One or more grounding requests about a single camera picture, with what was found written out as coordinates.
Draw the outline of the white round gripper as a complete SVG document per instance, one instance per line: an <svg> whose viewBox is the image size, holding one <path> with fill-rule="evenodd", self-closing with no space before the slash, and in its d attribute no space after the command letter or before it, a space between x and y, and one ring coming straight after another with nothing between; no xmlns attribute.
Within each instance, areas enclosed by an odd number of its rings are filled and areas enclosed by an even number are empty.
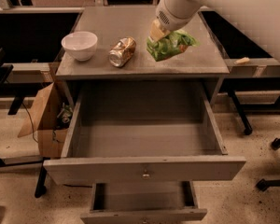
<svg viewBox="0 0 280 224"><path fill-rule="evenodd" d="M151 23L149 37L157 42L190 22L203 6L203 0L160 0L156 8L157 20Z"/></svg>

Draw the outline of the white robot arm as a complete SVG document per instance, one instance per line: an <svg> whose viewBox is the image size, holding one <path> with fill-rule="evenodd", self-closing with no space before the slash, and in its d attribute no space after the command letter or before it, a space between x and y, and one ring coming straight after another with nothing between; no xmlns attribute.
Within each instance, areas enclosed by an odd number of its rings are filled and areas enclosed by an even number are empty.
<svg viewBox="0 0 280 224"><path fill-rule="evenodd" d="M160 0L150 37L158 41L186 26L201 7L214 10L280 62L280 0Z"/></svg>

